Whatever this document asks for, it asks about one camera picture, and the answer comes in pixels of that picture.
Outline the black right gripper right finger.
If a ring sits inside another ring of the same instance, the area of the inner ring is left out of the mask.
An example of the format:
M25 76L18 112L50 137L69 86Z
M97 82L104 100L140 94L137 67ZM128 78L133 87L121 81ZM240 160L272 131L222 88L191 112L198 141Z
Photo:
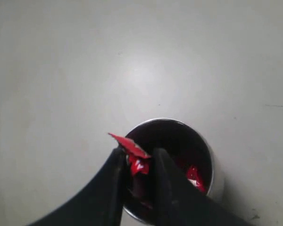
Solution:
M198 191L164 149L154 152L159 226L283 226L283 159L227 153L222 204Z

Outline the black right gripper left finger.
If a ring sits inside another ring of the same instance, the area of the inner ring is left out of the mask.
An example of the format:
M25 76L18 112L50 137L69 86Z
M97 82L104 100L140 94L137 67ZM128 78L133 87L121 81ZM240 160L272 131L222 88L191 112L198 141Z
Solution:
M124 151L113 149L95 177L73 198L32 226L118 226L125 193Z

